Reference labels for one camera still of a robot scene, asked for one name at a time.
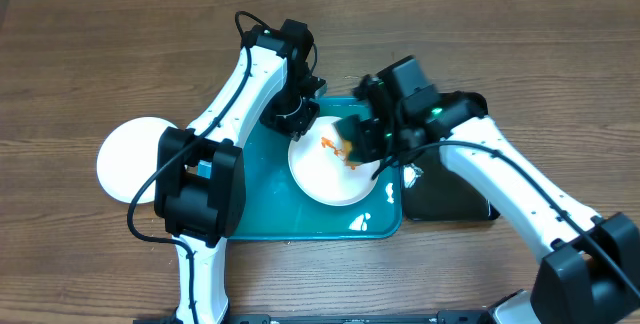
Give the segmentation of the black plastic tray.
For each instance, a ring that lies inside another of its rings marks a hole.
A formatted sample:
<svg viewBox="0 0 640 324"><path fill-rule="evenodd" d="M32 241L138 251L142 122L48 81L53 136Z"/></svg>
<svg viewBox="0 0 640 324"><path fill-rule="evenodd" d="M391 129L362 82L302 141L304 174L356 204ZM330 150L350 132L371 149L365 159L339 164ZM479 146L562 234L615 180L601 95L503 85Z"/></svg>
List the black plastic tray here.
<svg viewBox="0 0 640 324"><path fill-rule="evenodd" d="M458 174L441 162L437 150L404 165L402 210L413 221L493 221L500 213Z"/></svg>

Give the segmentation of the green yellow sponge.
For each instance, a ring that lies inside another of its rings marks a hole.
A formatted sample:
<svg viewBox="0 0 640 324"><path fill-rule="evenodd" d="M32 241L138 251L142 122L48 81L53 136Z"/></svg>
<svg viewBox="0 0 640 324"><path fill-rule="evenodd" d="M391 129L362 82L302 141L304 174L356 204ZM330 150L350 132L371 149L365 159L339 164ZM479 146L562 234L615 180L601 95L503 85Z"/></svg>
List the green yellow sponge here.
<svg viewBox="0 0 640 324"><path fill-rule="evenodd" d="M333 127L341 141L345 159L353 165L370 162L364 144L365 133L359 115L350 115L333 123Z"/></svg>

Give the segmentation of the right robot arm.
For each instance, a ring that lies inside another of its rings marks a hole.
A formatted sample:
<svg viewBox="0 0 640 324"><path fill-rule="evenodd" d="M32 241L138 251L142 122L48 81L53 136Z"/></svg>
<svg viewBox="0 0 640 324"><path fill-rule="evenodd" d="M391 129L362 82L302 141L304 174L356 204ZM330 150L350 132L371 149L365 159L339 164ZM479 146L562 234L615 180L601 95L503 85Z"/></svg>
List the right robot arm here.
<svg viewBox="0 0 640 324"><path fill-rule="evenodd" d="M335 123L346 161L406 166L436 150L513 226L539 269L531 290L486 310L482 323L617 323L639 308L639 229L560 189L502 134L475 92L441 93L413 56L353 90L370 118Z"/></svg>

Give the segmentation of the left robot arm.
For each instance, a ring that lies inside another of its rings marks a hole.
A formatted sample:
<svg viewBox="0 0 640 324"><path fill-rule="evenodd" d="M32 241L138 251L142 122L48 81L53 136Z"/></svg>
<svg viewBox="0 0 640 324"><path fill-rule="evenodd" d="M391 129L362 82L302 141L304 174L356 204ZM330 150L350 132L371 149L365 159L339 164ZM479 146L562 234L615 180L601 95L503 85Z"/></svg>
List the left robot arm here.
<svg viewBox="0 0 640 324"><path fill-rule="evenodd" d="M326 82L313 74L312 33L287 19L274 29L258 20L241 31L241 52L219 96L184 130L160 136L155 214L178 253L180 303L171 323L221 323L228 238L246 203L243 146L256 124L294 141L313 125Z"/></svg>

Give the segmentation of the teal plastic tray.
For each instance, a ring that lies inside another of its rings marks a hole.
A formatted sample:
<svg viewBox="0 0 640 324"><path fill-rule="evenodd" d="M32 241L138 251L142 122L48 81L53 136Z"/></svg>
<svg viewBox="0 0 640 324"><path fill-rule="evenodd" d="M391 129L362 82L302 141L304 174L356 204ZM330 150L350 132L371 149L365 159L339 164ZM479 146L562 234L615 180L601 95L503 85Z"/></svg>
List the teal plastic tray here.
<svg viewBox="0 0 640 324"><path fill-rule="evenodd" d="M319 101L321 116L359 115L365 104L348 97ZM258 123L243 152L246 205L235 240L379 239L392 235L402 221L400 175L388 168L376 178L372 192L348 206L329 206L307 196L288 165L292 140Z"/></svg>

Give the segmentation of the white plate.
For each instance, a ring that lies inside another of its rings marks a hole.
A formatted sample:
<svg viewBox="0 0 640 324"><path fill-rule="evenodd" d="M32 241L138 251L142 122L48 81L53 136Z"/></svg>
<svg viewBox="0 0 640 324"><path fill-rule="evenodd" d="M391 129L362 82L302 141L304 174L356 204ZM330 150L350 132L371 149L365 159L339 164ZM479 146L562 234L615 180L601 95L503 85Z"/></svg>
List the white plate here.
<svg viewBox="0 0 640 324"><path fill-rule="evenodd" d="M346 148L335 130L337 116L321 116L288 149L288 165L296 184L311 199L329 206L348 206L363 200L376 185L377 161L349 165Z"/></svg>
<svg viewBox="0 0 640 324"><path fill-rule="evenodd" d="M96 173L102 189L112 198L130 203L157 169L158 143L175 125L157 117L129 120L114 129L101 145Z"/></svg>

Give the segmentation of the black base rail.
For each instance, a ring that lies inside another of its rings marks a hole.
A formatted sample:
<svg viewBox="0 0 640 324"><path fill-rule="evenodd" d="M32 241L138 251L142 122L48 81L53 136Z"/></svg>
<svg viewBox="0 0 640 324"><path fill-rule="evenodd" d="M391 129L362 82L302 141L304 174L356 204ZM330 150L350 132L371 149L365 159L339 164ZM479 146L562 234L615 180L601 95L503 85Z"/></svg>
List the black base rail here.
<svg viewBox="0 0 640 324"><path fill-rule="evenodd" d="M487 310L444 310L436 314L271 317L226 314L222 324L495 324Z"/></svg>

